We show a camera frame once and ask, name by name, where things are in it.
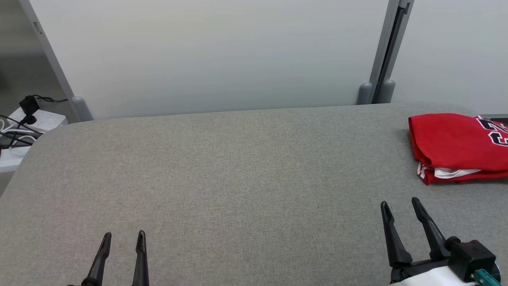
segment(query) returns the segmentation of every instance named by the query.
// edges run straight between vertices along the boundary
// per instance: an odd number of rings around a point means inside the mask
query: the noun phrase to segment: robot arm
[[[395,229],[395,219],[387,202],[381,203],[381,214],[392,267],[390,284],[396,286],[465,286],[500,285],[501,275],[496,256],[477,240],[462,243],[457,237],[445,240],[420,200],[411,200],[422,223],[430,246],[430,259],[413,262]]]
[[[111,247],[111,233],[106,233],[102,239],[101,246],[88,276],[83,280],[81,286],[102,286],[102,278],[104,276],[104,266],[106,258],[109,256]],[[149,286],[148,283],[148,258],[146,256],[146,235],[144,231],[139,231],[138,242],[136,244],[136,267],[134,269],[134,279],[132,286]]]

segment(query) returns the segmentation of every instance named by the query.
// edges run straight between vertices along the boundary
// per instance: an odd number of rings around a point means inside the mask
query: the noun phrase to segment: folded jersey
[[[508,128],[454,113],[409,118],[418,175],[433,182],[508,177]]]

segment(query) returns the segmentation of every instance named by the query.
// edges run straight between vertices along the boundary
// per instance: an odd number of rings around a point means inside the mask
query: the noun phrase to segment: black power adapter
[[[39,104],[37,103],[35,96],[25,96],[25,98],[19,102],[19,106],[21,106],[21,109],[23,109],[23,112],[25,113],[25,118],[20,121],[20,124],[34,124],[37,121],[34,113],[39,110]]]

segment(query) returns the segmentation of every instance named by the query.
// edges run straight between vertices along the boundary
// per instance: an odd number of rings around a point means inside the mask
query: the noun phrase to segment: gray fabric surface
[[[507,181],[425,186],[407,117],[446,104],[205,113],[78,123],[42,136],[0,198],[2,285],[79,284],[112,232],[104,285],[386,285],[379,205],[414,260],[410,199],[508,273]]]

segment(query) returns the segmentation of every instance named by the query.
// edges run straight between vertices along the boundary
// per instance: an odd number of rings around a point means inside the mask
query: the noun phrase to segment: white cable
[[[34,142],[35,142],[35,140],[37,140],[37,139],[35,139],[35,137],[30,136],[30,135],[24,135],[24,136],[19,137],[18,139],[23,139],[23,138],[30,138],[30,139],[32,139]],[[18,152],[15,152],[15,151],[14,151],[14,149],[12,149],[12,147],[9,147],[9,150],[12,152],[12,154],[15,154],[15,155],[18,155],[18,156],[25,156],[25,153],[18,153]]]
[[[7,127],[6,129],[4,129],[4,127],[5,127],[5,122],[2,120],[2,129],[0,129],[0,131],[1,131],[1,132],[3,132],[3,133],[5,133],[7,130],[11,130],[11,128],[13,128],[13,127],[14,127],[14,125],[15,125],[15,124],[13,124],[13,125],[11,125],[11,126]]]
[[[9,129],[9,132],[38,134],[37,132],[33,132],[33,131],[30,131],[30,130],[26,130],[26,129]]]

